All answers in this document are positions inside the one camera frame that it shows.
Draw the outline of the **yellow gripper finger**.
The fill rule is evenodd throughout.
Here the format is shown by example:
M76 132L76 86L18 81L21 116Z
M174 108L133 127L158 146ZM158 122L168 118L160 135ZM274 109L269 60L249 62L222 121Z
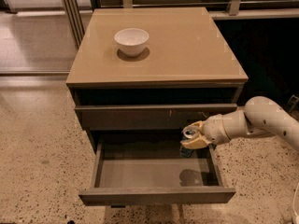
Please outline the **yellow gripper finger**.
M187 149L200 149L207 147L210 144L210 141L203 137L197 137L195 139L182 140L181 144Z
M199 121L196 121L194 123L192 123L190 125L190 128L191 130L195 131L195 132L198 132L198 133L203 133L204 132L204 122L199 120Z

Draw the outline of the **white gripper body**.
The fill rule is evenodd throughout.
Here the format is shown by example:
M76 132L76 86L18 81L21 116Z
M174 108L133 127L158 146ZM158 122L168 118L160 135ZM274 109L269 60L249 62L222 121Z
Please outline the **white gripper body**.
M232 139L247 137L249 126L243 111L211 116L204 121L203 134L214 145L229 143Z

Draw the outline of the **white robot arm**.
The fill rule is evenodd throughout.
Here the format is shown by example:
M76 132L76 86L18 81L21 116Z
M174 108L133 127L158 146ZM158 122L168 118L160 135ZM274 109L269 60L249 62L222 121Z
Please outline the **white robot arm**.
M263 96L249 99L245 106L225 115L196 121L183 129L181 144L198 149L222 145L236 138L278 136L299 151L299 122L276 102Z

